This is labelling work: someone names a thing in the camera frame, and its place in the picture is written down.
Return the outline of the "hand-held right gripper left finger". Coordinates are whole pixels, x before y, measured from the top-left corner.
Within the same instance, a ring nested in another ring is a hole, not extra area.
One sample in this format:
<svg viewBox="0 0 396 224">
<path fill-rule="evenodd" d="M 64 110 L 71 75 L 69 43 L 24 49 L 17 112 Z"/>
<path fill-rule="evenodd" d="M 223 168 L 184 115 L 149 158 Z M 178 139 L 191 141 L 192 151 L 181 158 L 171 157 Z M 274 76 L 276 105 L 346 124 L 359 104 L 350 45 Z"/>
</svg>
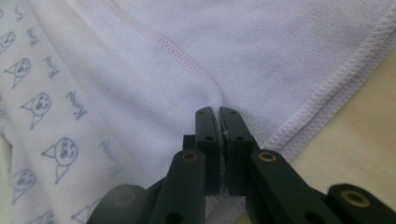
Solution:
<svg viewBox="0 0 396 224">
<path fill-rule="evenodd" d="M 183 136 L 182 149 L 195 149 L 205 154 L 205 195 L 218 195 L 220 189 L 220 143 L 216 117 L 210 106 L 195 112 L 195 134 Z"/>
</svg>

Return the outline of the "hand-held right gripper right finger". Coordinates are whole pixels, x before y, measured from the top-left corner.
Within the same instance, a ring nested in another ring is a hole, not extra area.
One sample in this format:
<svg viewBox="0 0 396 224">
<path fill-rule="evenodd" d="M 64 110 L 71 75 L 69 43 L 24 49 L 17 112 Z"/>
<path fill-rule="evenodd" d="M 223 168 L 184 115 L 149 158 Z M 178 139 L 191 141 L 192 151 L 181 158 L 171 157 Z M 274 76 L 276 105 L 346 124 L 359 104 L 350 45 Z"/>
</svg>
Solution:
<svg viewBox="0 0 396 224">
<path fill-rule="evenodd" d="M 257 143 L 239 112 L 222 107 L 219 117 L 224 145 L 225 187 L 230 195 L 245 196 L 250 179 L 248 161 Z"/>
</svg>

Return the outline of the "white printed towel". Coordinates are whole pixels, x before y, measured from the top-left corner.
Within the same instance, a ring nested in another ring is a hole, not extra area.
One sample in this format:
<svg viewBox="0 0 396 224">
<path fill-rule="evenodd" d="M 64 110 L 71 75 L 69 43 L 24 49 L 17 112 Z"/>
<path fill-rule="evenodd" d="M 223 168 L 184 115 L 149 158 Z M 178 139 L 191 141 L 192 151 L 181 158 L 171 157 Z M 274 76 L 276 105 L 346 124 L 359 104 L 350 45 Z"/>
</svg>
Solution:
<svg viewBox="0 0 396 224">
<path fill-rule="evenodd" d="M 396 0 L 0 0 L 13 224 L 86 224 L 164 177 L 194 114 L 288 159 L 396 49 Z"/>
</svg>

